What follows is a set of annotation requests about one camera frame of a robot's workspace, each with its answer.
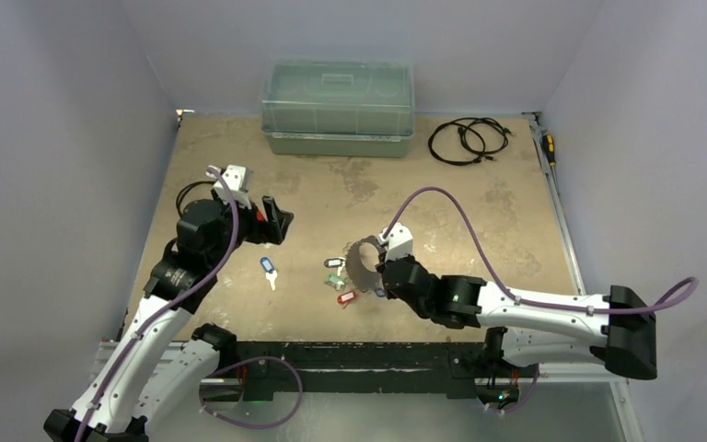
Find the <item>large metal keyring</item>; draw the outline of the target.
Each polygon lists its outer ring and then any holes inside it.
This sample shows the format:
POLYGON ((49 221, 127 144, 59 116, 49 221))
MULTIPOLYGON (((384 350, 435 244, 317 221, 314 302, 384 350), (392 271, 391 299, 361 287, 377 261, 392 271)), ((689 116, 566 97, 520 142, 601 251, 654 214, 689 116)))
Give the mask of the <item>large metal keyring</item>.
POLYGON ((383 253, 384 249, 376 236, 368 236, 347 245, 344 254, 345 272, 360 292, 375 293, 382 289, 381 276, 376 267, 383 253))

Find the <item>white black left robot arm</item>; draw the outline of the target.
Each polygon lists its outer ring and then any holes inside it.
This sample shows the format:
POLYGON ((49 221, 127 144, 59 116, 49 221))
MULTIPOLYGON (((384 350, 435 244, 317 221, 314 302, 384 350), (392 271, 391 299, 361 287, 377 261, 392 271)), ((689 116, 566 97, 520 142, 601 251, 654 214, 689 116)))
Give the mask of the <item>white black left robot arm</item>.
POLYGON ((164 248, 127 332, 86 392, 55 409, 43 429, 53 441, 146 441, 148 426, 206 375, 247 374, 234 333, 212 323, 192 334, 166 371, 155 369, 175 334, 196 313, 217 274, 244 242, 281 244, 294 215, 271 196, 263 207, 215 197, 188 204, 164 248))

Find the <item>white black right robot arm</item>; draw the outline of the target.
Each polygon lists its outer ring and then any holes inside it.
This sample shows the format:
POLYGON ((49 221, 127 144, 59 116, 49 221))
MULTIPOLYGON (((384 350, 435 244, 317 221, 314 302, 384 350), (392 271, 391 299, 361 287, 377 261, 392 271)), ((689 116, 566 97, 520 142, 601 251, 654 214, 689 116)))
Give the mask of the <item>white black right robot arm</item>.
POLYGON ((510 295, 495 283, 465 275, 437 276, 412 256, 377 265, 386 296, 419 318, 449 329, 498 329, 480 350, 494 375, 538 362, 599 363, 639 380, 657 377, 656 317, 629 287, 606 295, 569 297, 528 290, 510 295))

